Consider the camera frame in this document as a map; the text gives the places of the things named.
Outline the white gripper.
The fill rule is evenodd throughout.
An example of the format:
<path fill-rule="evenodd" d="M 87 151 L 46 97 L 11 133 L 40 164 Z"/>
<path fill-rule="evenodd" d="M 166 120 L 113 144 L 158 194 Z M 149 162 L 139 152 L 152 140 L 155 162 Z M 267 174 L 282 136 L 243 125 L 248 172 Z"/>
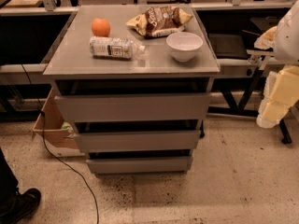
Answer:
<path fill-rule="evenodd" d="M 259 127 L 269 129 L 277 125 L 299 100 L 299 67 L 287 66 L 278 74 L 270 71 L 263 88 L 256 123 Z"/>

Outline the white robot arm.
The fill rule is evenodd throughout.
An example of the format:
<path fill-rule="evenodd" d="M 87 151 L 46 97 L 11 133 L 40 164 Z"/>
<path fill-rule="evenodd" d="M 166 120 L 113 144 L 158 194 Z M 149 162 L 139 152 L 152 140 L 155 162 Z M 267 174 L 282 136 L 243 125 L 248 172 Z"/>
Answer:
<path fill-rule="evenodd" d="M 259 107 L 257 124 L 273 128 L 299 101 L 299 1 L 254 43 L 256 49 L 272 49 L 274 57 L 285 63 L 278 73 L 270 72 Z"/>

